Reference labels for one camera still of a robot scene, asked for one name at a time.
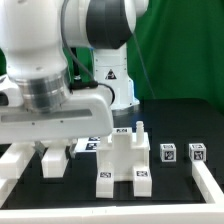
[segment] green backdrop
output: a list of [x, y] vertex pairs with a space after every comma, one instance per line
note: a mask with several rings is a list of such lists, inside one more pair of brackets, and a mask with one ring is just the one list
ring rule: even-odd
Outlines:
[[[224, 0], [151, 0], [136, 35], [156, 98], [202, 98], [224, 113]], [[91, 68], [88, 50], [78, 56]], [[151, 99], [133, 38], [128, 68], [136, 97]]]

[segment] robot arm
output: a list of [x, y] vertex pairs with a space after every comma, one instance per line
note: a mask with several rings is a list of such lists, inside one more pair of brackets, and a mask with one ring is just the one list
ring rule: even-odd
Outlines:
[[[7, 61], [0, 92], [11, 99], [0, 109], [0, 143], [103, 136], [112, 131], [108, 88], [69, 91], [60, 32], [63, 2], [0, 0], [0, 48]], [[119, 48], [144, 8], [139, 2], [147, 8], [145, 0], [70, 0], [65, 14], [69, 45]]]

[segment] white cube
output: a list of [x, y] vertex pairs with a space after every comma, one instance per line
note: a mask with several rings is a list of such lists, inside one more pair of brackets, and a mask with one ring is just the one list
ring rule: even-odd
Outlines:
[[160, 157], [162, 162], [176, 162], [177, 150], [173, 143], [160, 144]]
[[189, 157], [192, 161], [206, 161], [206, 147], [203, 143], [189, 144]]

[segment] white block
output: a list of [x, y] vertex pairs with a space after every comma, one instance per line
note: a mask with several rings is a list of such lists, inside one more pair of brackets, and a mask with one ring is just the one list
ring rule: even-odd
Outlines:
[[206, 161], [206, 147], [203, 143], [189, 144], [189, 157], [192, 161]]
[[65, 149], [68, 141], [51, 142], [41, 161], [44, 178], [61, 178], [64, 175], [68, 159]]
[[14, 143], [0, 159], [0, 178], [19, 179], [34, 155], [32, 143]]
[[16, 183], [17, 183], [16, 179], [12, 179], [12, 180], [0, 179], [0, 208], [5, 203], [6, 199], [8, 198], [9, 194], [12, 192]]
[[147, 166], [133, 167], [133, 187], [135, 197], [152, 196], [152, 177]]
[[102, 166], [98, 170], [96, 181], [97, 198], [113, 198], [114, 196], [114, 169], [111, 165]]
[[224, 194], [203, 161], [192, 162], [192, 176], [207, 203], [224, 204]]
[[160, 144], [160, 157], [162, 162], [176, 162], [177, 150], [173, 143]]

